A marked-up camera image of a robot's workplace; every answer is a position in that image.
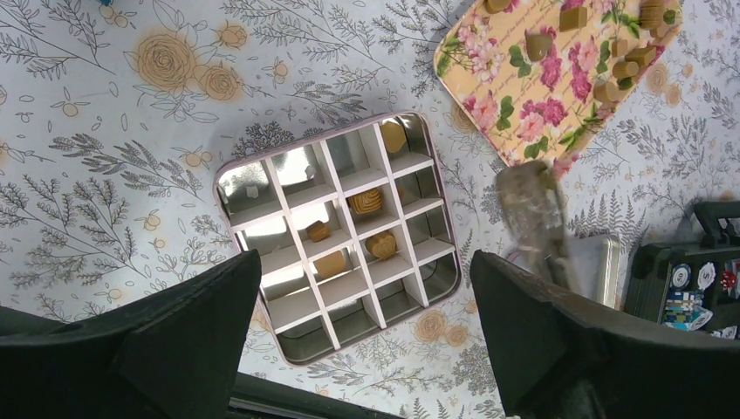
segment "yellow floral board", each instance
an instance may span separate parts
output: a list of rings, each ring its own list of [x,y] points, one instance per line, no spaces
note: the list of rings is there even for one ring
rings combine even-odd
[[[680,30],[680,5],[665,0],[670,30],[653,38],[640,27],[641,0],[513,0],[491,15],[478,0],[435,51],[435,71],[461,109],[507,165],[543,159],[560,176],[630,94]],[[588,9],[586,27],[560,32],[561,11]],[[544,59],[531,62],[525,36],[553,39]],[[613,41],[629,48],[654,45],[655,59],[627,79],[612,77]],[[593,88],[617,84],[614,106],[602,106]]]

